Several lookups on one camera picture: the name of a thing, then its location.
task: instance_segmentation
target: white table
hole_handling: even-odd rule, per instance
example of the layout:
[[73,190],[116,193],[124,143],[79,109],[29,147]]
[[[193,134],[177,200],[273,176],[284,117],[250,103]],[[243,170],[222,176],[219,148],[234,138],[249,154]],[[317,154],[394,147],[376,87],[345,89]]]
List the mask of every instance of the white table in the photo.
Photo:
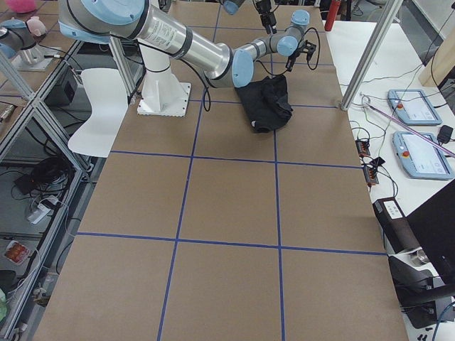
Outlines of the white table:
[[[349,83],[374,27],[375,23],[336,21],[333,30],[326,33],[342,92],[346,90],[346,86],[343,85]],[[371,80],[376,77],[400,76],[415,69],[421,64],[419,57],[400,25],[394,23],[389,29],[387,36],[375,56],[365,80]],[[437,88],[421,86],[418,80],[421,71],[423,71],[423,66],[416,70],[416,72],[408,73],[399,78],[387,78],[364,83],[360,87],[354,102],[357,104],[361,103],[361,94],[385,99],[388,90],[406,89],[408,86],[410,89],[423,89],[427,95],[437,93]],[[445,103],[444,98],[440,94],[429,97],[429,100],[434,106]],[[392,110],[385,100],[372,98],[371,101],[373,105],[384,112],[388,114],[392,113]],[[437,111],[441,116],[443,124],[455,127],[455,116],[448,106],[441,107]],[[388,120],[385,117],[370,110],[367,110],[367,114],[368,120],[384,128],[387,126]],[[348,115],[350,120],[358,122],[361,127],[367,129],[371,136],[382,135],[382,131],[379,128],[365,119],[365,113],[362,108],[352,105],[348,110]],[[351,125],[352,127],[358,126],[354,122],[352,122]],[[431,132],[434,135],[437,135],[439,131],[439,126],[413,126],[413,128],[421,132]],[[386,167],[392,178],[398,184],[399,193],[397,201],[403,212],[408,215],[428,198],[433,196],[433,194],[443,188],[447,182],[441,180],[417,180],[409,178],[403,171],[392,146],[392,134],[396,131],[403,131],[403,129],[392,122],[387,129],[384,146],[380,150],[382,139],[373,139],[370,141],[370,152],[373,157],[377,157],[378,151],[380,150],[380,156],[386,161],[384,167]],[[358,129],[353,131],[354,137],[357,136],[357,132]],[[360,136],[366,137],[366,133],[361,131]],[[455,143],[449,143],[444,146],[451,151],[455,150]],[[448,160],[451,167],[455,169],[455,159],[449,158]],[[375,202],[379,198],[392,196],[391,181],[383,175],[378,175],[378,179],[380,184],[371,188],[371,202]],[[407,254],[401,254],[399,255],[399,258],[409,263],[409,256]],[[418,269],[423,270],[428,268],[436,273],[432,266],[425,266]],[[432,332],[426,332],[424,328],[416,330],[412,327],[406,315],[404,315],[404,319],[409,340],[416,340],[420,334],[429,334],[427,341],[431,340]],[[437,341],[452,341],[454,335],[455,323],[441,324],[437,334]]]

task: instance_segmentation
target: brown cardboard surface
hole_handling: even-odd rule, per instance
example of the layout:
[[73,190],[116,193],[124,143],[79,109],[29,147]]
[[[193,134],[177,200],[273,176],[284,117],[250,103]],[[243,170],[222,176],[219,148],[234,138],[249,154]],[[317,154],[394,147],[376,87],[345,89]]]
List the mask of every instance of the brown cardboard surface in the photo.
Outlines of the brown cardboard surface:
[[79,236],[34,340],[155,339],[172,250],[171,242]]
[[205,2],[172,1],[169,14],[187,26],[215,27],[219,4]]
[[299,64],[286,78],[290,105],[336,107],[342,99],[335,67],[321,66],[312,71]]
[[129,107],[112,150],[191,155],[200,102],[190,102],[185,117],[138,115],[138,104]]
[[39,14],[58,13],[58,1],[43,1],[44,5],[40,8]]
[[274,165],[194,160],[181,237],[276,245]]
[[288,124],[277,131],[278,161],[359,166],[346,112],[294,107]]
[[273,134],[254,134],[240,104],[212,103],[202,113],[195,155],[274,160]]
[[163,341],[281,339],[277,250],[179,244]]
[[[280,6],[279,28],[298,8]],[[307,9],[322,31],[318,10]],[[219,10],[177,1],[171,15],[210,27],[219,16],[215,39],[234,46],[264,35],[252,6],[236,16]],[[199,29],[209,39],[215,32]],[[114,149],[179,157],[109,155],[80,232],[116,237],[76,238],[35,340],[155,340],[162,311],[160,341],[277,341],[282,313],[287,340],[406,340],[387,258],[344,254],[383,248],[347,116],[334,109],[335,68],[294,67],[294,117],[276,134],[279,161],[320,167],[276,165],[274,134],[252,133],[233,89],[212,90],[212,110],[200,111],[202,86],[172,63],[180,81],[193,83],[187,116],[143,117],[130,107]],[[257,65],[255,79],[264,76]],[[279,232],[283,247],[331,252],[281,250]]]
[[189,160],[111,154],[79,230],[175,237]]
[[283,251],[287,340],[407,339],[386,256]]
[[362,170],[278,169],[283,245],[384,252]]

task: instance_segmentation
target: black monitor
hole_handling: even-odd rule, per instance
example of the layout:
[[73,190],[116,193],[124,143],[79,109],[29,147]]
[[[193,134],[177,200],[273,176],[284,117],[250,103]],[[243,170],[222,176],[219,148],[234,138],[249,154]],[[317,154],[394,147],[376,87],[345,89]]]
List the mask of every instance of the black monitor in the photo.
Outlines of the black monitor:
[[407,221],[445,284],[455,283],[455,181],[420,205]]
[[[395,257],[390,270],[400,303],[415,328],[434,324],[455,296],[455,181],[407,216],[417,241],[441,278],[418,271]],[[443,320],[454,321],[448,311]]]

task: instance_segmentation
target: red fire extinguisher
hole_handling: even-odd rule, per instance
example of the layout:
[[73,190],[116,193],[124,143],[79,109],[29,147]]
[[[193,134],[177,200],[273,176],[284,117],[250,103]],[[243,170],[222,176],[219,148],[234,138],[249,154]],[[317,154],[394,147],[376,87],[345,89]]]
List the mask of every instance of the red fire extinguisher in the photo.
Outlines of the red fire extinguisher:
[[330,8],[328,9],[326,25],[324,28],[326,31],[332,31],[333,22],[335,21],[336,15],[338,14],[338,9],[340,8],[341,0],[332,0]]

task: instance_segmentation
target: metal post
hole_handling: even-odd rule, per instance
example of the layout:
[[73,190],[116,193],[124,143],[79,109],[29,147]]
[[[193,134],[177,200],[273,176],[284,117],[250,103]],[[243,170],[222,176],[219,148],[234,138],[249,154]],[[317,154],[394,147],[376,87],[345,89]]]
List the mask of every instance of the metal post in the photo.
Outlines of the metal post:
[[23,98],[33,98],[33,90],[30,85],[28,85],[18,70],[14,68],[3,53],[0,53],[0,71],[3,72],[5,77],[8,78],[11,83],[13,83],[13,86],[21,93]]
[[123,82],[125,83],[125,87],[128,91],[128,95],[130,96],[133,94],[135,89],[134,79],[131,69],[128,66],[127,59],[125,58],[122,42],[118,38],[111,37],[109,47],[111,48],[112,56],[114,57],[115,63],[117,64],[120,72],[120,76],[122,76]]
[[398,9],[400,9],[402,2],[403,0],[388,0],[385,5],[382,16],[376,24],[375,30],[371,34],[362,58],[355,69],[353,77],[350,80],[349,86],[344,94],[343,100],[340,103],[340,108],[342,110],[348,110],[350,104],[354,100],[354,96],[357,94],[358,88],[365,79],[368,68],[373,61],[376,52],[379,50],[379,47],[381,46],[381,43],[384,40],[384,37],[387,34]]

